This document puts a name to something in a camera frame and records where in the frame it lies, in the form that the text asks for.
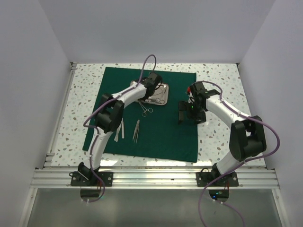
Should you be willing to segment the steel instrument tray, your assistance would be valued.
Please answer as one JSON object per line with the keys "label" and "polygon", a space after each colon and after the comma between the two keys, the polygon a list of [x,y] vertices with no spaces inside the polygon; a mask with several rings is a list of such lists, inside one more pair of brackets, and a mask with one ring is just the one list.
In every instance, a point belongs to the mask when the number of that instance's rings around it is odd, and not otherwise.
{"label": "steel instrument tray", "polygon": [[169,97],[169,86],[166,83],[159,83],[159,88],[154,90],[152,95],[149,96],[145,100],[137,100],[136,102],[140,102],[142,104],[151,104],[151,105],[166,105]]}

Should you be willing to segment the steel hemostat clamp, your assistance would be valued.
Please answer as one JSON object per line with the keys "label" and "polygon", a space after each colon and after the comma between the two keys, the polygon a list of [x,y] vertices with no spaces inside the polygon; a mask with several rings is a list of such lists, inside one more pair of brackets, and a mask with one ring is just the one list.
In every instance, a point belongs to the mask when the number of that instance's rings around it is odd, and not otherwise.
{"label": "steel hemostat clamp", "polygon": [[138,104],[140,105],[140,107],[142,108],[143,112],[142,112],[142,116],[143,117],[146,117],[147,116],[147,113],[152,113],[153,112],[153,109],[152,108],[147,108],[145,107],[142,102],[138,102]]}

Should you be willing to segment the green surgical cloth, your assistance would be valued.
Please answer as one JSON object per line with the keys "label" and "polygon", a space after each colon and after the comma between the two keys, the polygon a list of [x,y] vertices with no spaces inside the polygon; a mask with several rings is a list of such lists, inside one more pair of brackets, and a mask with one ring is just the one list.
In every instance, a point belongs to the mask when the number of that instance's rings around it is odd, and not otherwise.
{"label": "green surgical cloth", "polygon": [[[123,114],[125,138],[115,142],[112,135],[104,154],[195,163],[198,156],[197,125],[191,120],[178,124],[178,102],[188,100],[186,90],[196,81],[196,74],[171,71],[158,71],[157,74],[169,86],[167,104],[144,104],[153,109],[146,117],[142,116],[143,110],[137,102],[126,107]],[[137,120],[140,120],[140,127],[138,141],[134,143]]]}

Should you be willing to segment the pointed steel tweezers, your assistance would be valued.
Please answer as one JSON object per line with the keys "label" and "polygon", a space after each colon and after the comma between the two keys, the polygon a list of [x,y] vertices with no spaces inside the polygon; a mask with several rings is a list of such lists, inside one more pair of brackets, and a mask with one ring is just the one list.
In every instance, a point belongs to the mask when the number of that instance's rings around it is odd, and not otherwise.
{"label": "pointed steel tweezers", "polygon": [[139,127],[140,127],[140,120],[137,120],[135,129],[134,129],[134,134],[133,134],[134,143],[137,143],[137,141],[138,141]]}

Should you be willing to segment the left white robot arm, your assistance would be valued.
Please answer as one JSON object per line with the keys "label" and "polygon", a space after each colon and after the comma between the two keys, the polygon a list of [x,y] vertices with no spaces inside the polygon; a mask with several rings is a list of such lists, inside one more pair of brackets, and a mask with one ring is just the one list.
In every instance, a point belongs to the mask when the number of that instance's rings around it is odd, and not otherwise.
{"label": "left white robot arm", "polygon": [[95,119],[94,125],[85,125],[96,129],[97,135],[90,146],[87,160],[78,165],[77,171],[70,173],[71,186],[106,185],[98,172],[100,161],[109,138],[122,122],[124,109],[135,101],[151,97],[161,82],[160,75],[150,72],[148,77],[139,77],[137,82],[120,92],[102,95],[101,106],[89,117]]}

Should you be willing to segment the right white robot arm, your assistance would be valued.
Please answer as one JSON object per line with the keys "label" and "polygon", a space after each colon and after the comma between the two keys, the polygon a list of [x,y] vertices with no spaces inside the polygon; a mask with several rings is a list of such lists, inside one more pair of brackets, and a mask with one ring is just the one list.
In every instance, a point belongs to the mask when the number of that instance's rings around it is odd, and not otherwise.
{"label": "right white robot arm", "polygon": [[178,122],[188,118],[195,124],[205,123],[206,112],[211,112],[230,129],[229,152],[211,170],[213,184],[220,186],[236,166],[264,152],[267,144],[260,117],[249,116],[225,101],[220,86],[208,90],[204,84],[199,81],[188,87],[188,100],[178,103]]}

